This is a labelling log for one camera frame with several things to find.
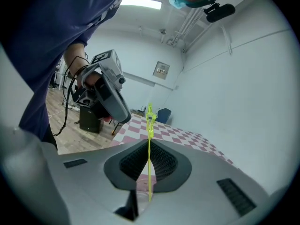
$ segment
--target table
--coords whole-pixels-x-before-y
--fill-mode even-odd
[[[130,143],[137,139],[148,139],[148,133],[146,130],[146,118],[136,114],[132,114],[131,116],[131,120],[123,125],[123,127],[112,140],[110,146]],[[226,162],[234,165],[233,162],[224,155],[224,153],[218,150],[201,134],[186,132],[180,128],[171,127],[160,122],[155,122],[153,129],[154,139],[174,142],[188,148],[209,152],[210,154],[218,156]]]

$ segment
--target black speaker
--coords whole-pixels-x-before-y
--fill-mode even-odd
[[[97,119],[92,111],[85,107],[80,107],[79,111],[79,127],[82,130],[99,133],[101,120]]]

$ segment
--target black cable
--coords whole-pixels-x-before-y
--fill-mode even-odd
[[[65,77],[66,77],[67,71],[70,69],[70,67],[72,66],[73,62],[75,61],[75,59],[76,59],[77,57],[86,60],[85,58],[82,58],[82,57],[79,57],[79,56],[76,56],[76,57],[72,60],[70,66],[69,66],[69,67],[66,69],[66,71],[65,71],[63,85],[64,85],[64,83],[65,83]],[[63,130],[63,129],[66,127],[66,125],[67,125],[67,119],[68,119],[68,102],[69,102],[69,98],[70,98],[70,93],[71,93],[72,86],[73,86],[73,84],[74,84],[74,82],[75,82],[75,80],[76,80],[75,77],[76,77],[77,75],[79,75],[79,74],[80,74],[87,66],[88,66],[88,65],[85,65],[85,66],[83,66],[82,68],[78,69],[78,71],[74,74],[74,76],[73,76],[73,78],[72,78],[72,80],[71,80],[71,83],[69,84],[69,88],[68,88],[68,90],[67,90],[67,98],[66,98],[66,96],[65,96],[65,94],[64,94],[64,88],[62,88],[64,97],[65,97],[65,99],[66,99],[65,121],[64,121],[64,124],[62,125],[62,127],[60,128],[60,131],[59,131],[58,133],[56,133],[56,134],[53,134],[53,136],[55,136],[55,137],[58,136],[59,134],[61,134],[62,130]]]
[[[65,95],[65,90],[64,90],[64,85],[65,85],[65,78],[66,78],[66,75],[67,75],[67,71],[70,69],[70,67],[73,65],[73,62],[75,61],[76,58],[81,58],[83,60],[86,60],[85,58],[83,57],[80,57],[80,56],[76,56],[73,58],[71,64],[69,67],[67,67],[66,71],[65,71],[65,74],[64,74],[64,80],[62,82],[62,94],[64,95],[64,98],[66,99],[66,95]]]

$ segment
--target wooden floor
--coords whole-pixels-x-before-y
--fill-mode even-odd
[[[51,130],[53,133],[59,132],[65,119],[65,108],[62,106],[63,95],[62,91],[48,90],[46,105],[49,116]],[[101,122],[100,134],[95,134],[81,130],[79,124],[74,122],[79,120],[79,112],[68,110],[67,126],[63,129],[60,135],[55,137],[58,146],[58,154],[75,153],[82,151],[98,150],[109,147],[114,129],[113,122]]]

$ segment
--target ceiling light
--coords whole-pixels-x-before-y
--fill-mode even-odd
[[[121,5],[133,5],[160,10],[161,2],[153,0],[122,0]]]

